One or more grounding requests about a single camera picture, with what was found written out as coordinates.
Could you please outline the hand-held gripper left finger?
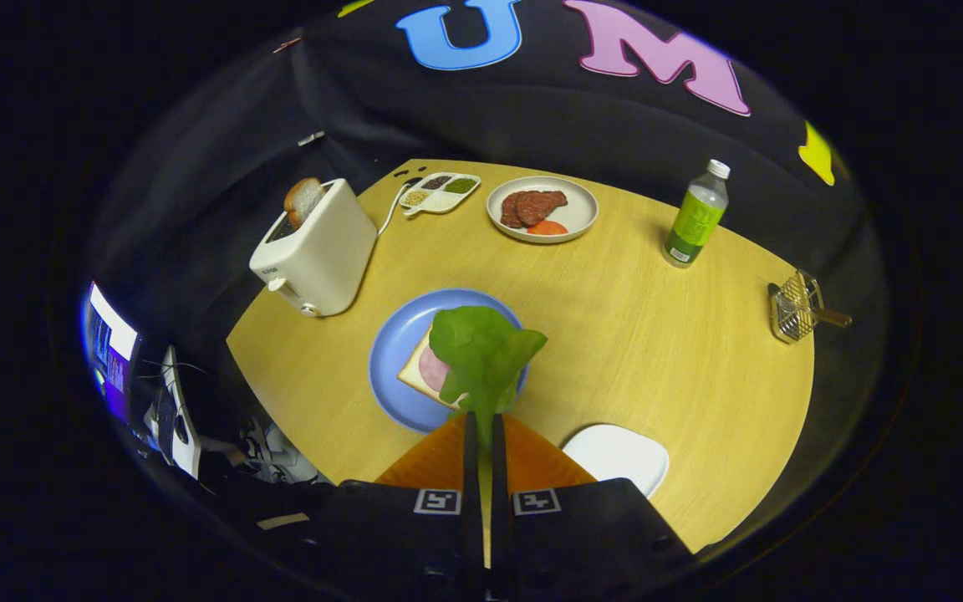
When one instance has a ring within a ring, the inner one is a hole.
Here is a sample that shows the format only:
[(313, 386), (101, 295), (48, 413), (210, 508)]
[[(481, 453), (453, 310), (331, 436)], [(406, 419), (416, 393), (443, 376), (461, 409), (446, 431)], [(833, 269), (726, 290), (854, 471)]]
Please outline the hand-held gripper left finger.
[(311, 571), (351, 599), (485, 597), (476, 419), (444, 423), (311, 521)]

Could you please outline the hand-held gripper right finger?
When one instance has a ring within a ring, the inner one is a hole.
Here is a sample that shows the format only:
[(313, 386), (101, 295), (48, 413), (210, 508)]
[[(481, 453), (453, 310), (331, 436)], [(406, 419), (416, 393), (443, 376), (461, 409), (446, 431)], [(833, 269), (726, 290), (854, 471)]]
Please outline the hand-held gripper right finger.
[(646, 599), (695, 556), (627, 477), (597, 480), (532, 428), (492, 421), (498, 599)]

